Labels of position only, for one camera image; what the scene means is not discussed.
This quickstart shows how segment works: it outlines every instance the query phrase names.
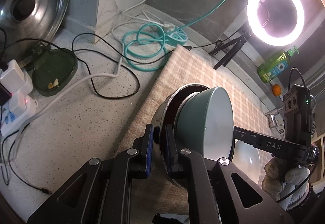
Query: dish soap bottle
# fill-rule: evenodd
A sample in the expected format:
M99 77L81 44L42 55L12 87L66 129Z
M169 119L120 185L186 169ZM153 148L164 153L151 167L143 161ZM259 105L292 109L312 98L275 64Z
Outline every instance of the dish soap bottle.
M299 54L298 48L296 46L287 52L278 51L265 63L261 64L257 68L257 73L261 80L264 83L268 83L272 79L276 78L284 69L289 66L290 58L295 52Z

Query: bottle label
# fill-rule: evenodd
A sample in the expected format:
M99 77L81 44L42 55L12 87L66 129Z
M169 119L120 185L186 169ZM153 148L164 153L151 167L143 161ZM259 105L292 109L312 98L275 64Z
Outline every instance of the bottle label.
M269 82L273 78L275 78L278 74L280 74L284 69L288 67L288 63L286 61L280 62L277 66L273 67L273 69L264 74L264 78Z

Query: gloved hand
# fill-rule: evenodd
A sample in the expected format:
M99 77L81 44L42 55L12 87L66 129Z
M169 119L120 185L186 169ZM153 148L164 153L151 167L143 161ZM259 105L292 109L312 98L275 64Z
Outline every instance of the gloved hand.
M273 157L264 167L266 175L262 182L262 189L275 201L292 192L309 175L306 167L293 168L286 171L286 160ZM309 183L306 181L293 195L279 205L284 210L292 210L300 205L309 192Z

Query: beige checkered towel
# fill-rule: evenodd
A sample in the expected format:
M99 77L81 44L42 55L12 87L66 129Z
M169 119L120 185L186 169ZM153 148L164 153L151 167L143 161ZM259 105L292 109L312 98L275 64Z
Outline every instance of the beige checkered towel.
M233 77L215 71L200 58L185 48L178 46L162 70L139 113L121 141L118 153L132 147L133 140L143 136L147 123L160 104L175 90L188 83L201 83L210 88L221 86L229 94L234 113L234 125L263 134L272 135L268 120L246 96L233 85ZM269 153L260 151L261 183L264 165L270 160ZM147 180L134 180L132 200L137 207L153 213L188 214L187 192L175 187L164 179L152 164L152 172Z

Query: black tripod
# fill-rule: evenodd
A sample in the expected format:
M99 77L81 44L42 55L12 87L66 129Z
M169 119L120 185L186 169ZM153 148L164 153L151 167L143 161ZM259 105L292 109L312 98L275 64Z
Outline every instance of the black tripod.
M245 32L244 35L227 42L219 47L216 47L210 55L216 55L219 51L229 47L232 44L235 44L233 48L230 49L229 52L225 54L225 56L213 67L213 69L217 70L221 65L226 66L230 60L238 53L238 51L244 46L244 44L251 38L251 35L248 32Z

